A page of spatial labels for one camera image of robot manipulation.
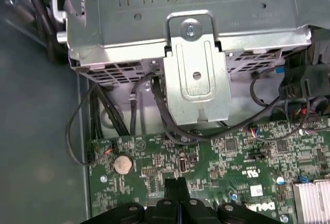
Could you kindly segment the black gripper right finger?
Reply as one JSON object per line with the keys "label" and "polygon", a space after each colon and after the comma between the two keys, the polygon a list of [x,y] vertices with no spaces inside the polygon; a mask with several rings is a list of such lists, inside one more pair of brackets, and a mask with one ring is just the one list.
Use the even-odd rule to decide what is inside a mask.
{"label": "black gripper right finger", "polygon": [[183,223],[279,223],[262,214],[258,214],[245,206],[236,203],[225,203],[216,210],[206,206],[201,200],[191,198],[186,179],[178,178],[178,199],[181,205]]}

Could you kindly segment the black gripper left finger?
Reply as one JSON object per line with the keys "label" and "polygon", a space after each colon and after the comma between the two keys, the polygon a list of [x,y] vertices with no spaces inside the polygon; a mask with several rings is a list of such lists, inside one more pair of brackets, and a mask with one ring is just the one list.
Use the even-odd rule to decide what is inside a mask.
{"label": "black gripper left finger", "polygon": [[178,212],[178,181],[166,179],[164,197],[155,206],[144,207],[127,202],[85,221],[85,223],[176,223]]}

